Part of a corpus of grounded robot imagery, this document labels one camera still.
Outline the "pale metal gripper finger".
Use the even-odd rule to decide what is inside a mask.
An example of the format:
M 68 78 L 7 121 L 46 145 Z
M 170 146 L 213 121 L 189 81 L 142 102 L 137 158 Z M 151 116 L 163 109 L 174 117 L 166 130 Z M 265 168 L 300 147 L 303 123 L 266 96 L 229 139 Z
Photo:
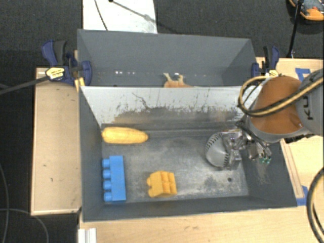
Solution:
M 237 149 L 233 149 L 229 153 L 229 160 L 228 160 L 228 169 L 229 170 L 236 170 L 241 163 L 241 153 Z

